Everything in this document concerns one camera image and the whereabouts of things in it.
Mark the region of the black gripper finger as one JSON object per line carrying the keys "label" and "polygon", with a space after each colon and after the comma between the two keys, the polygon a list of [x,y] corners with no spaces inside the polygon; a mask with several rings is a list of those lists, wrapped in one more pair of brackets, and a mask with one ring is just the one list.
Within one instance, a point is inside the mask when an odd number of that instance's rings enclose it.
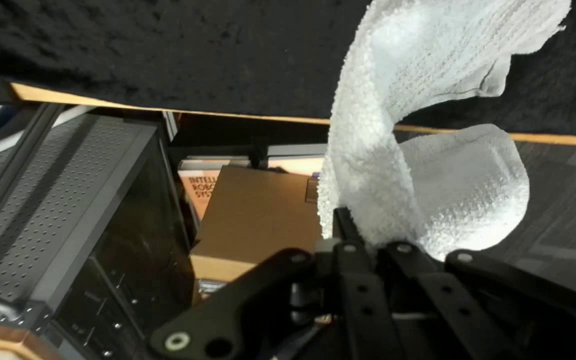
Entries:
{"label": "black gripper finger", "polygon": [[331,216],[334,247],[340,252],[358,252],[363,247],[363,238],[360,235],[352,213],[347,208],[335,208]]}

